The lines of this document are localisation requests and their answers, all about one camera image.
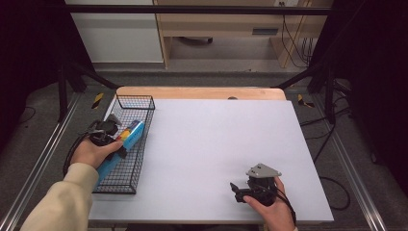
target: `human hand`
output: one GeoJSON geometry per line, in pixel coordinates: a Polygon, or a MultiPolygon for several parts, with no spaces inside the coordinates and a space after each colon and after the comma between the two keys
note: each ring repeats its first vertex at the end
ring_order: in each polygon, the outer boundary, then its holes
{"type": "MultiPolygon", "coordinates": [[[[285,198],[285,187],[279,177],[274,177],[278,193],[285,198]]],[[[261,204],[251,196],[244,196],[243,200],[262,216],[270,231],[294,231],[291,210],[279,197],[270,206],[261,204]]]]}
{"type": "Polygon", "coordinates": [[[122,141],[114,141],[105,146],[97,146],[86,138],[76,148],[71,164],[83,163],[97,169],[109,154],[117,151],[122,145],[122,141]]]}

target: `white tabletop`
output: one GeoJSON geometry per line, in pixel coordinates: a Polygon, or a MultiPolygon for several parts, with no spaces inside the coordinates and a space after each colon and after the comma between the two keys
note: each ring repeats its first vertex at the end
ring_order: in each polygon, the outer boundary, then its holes
{"type": "Polygon", "coordinates": [[[280,177],[298,222],[332,221],[294,113],[284,100],[155,99],[136,195],[94,194],[90,220],[261,223],[237,203],[259,163],[280,177]]]}

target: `black wall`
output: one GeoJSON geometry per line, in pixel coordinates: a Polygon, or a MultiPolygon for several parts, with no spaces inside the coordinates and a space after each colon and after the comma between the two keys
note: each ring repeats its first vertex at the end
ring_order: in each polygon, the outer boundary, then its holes
{"type": "MultiPolygon", "coordinates": [[[[57,82],[62,62],[75,61],[93,70],[70,14],[45,11],[43,4],[0,1],[0,151],[24,112],[27,96],[57,82]]],[[[71,71],[68,80],[82,84],[79,73],[71,71]]]]}
{"type": "MultiPolygon", "coordinates": [[[[337,6],[349,1],[336,1],[337,6]]],[[[368,0],[349,25],[330,65],[351,83],[350,103],[372,152],[408,194],[408,1],[368,0]]],[[[352,17],[331,18],[314,62],[352,17]]]]}

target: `black wire basket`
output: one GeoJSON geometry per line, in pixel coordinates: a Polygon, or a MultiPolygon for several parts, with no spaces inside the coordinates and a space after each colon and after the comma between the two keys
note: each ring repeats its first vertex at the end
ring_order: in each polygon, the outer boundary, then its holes
{"type": "Polygon", "coordinates": [[[135,119],[144,122],[141,137],[129,150],[125,159],[121,159],[115,168],[95,187],[93,193],[136,194],[144,146],[153,118],[155,104],[149,95],[117,95],[109,114],[114,114],[122,123],[118,126],[117,137],[135,119]]]}

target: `black device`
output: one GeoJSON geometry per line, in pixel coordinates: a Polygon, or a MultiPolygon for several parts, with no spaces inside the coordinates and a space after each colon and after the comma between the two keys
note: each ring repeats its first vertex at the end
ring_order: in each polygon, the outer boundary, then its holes
{"type": "MultiPolygon", "coordinates": [[[[89,140],[97,146],[107,145],[115,141],[112,136],[118,131],[117,125],[121,125],[121,123],[113,114],[110,114],[105,121],[101,121],[98,119],[95,120],[88,127],[87,131],[85,133],[82,133],[69,149],[64,162],[63,174],[66,175],[66,173],[68,172],[72,156],[83,139],[89,138],[89,140]]],[[[119,150],[117,150],[115,153],[117,153],[123,159],[127,155],[127,151],[123,146],[120,147],[119,150]]],[[[112,159],[113,154],[114,153],[109,154],[106,159],[112,159]]]]}
{"type": "Polygon", "coordinates": [[[275,202],[276,198],[279,198],[288,205],[291,210],[293,223],[296,224],[296,213],[291,202],[275,185],[274,177],[282,175],[281,172],[264,164],[258,164],[252,167],[246,175],[249,176],[249,180],[246,182],[249,189],[240,189],[233,183],[230,183],[231,190],[235,193],[237,202],[245,203],[243,197],[249,195],[263,205],[270,206],[275,202]]]}

